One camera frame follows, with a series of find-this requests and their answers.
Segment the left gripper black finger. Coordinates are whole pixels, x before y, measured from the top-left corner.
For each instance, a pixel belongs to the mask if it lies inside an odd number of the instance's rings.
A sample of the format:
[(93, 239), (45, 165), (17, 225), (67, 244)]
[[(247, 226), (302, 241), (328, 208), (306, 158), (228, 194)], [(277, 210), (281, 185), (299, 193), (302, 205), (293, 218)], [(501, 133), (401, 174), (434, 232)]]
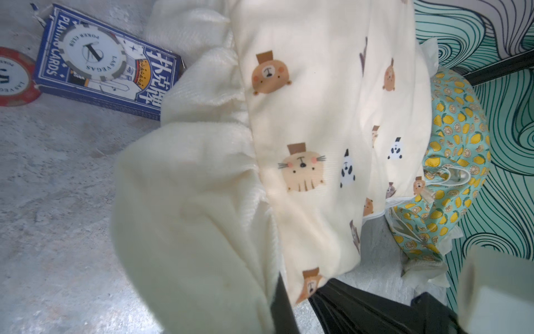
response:
[(281, 274), (278, 276), (275, 295), (271, 303), (271, 316), (275, 334), (300, 333)]

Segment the green lemon print pillow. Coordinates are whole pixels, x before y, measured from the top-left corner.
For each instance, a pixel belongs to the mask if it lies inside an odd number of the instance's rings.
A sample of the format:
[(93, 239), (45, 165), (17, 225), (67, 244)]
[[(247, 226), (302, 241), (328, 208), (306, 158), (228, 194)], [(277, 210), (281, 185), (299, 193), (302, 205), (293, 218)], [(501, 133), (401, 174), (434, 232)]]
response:
[(407, 256), (403, 280), (416, 289), (428, 283), (449, 286), (445, 256), (464, 235), (460, 219), (478, 196), (491, 160), (487, 118), (471, 84), (441, 67), (431, 88), (432, 132), (424, 174), (414, 182), (415, 197), (385, 215)]

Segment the cream animal print pillow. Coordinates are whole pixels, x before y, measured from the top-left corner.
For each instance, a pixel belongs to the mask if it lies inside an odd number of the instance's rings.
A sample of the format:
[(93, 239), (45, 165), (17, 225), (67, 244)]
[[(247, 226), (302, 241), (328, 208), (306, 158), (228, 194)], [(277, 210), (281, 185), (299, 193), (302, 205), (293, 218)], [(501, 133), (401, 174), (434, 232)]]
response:
[(157, 1), (145, 34), (187, 68), (118, 157), (115, 251), (166, 333), (276, 333), (424, 181), (414, 3)]

